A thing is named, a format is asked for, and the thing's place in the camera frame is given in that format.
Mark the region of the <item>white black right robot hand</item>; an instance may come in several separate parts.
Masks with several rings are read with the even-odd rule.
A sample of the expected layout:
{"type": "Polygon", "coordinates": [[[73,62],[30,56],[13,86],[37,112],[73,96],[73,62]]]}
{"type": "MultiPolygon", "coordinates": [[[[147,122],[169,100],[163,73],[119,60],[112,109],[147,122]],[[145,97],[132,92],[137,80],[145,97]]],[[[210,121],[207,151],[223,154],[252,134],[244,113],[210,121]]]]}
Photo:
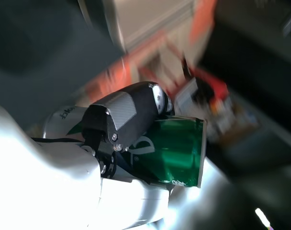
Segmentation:
{"type": "Polygon", "coordinates": [[[28,136],[0,106],[0,230],[124,230],[164,217],[169,191],[121,159],[173,109],[155,82],[64,106],[28,136]]]}

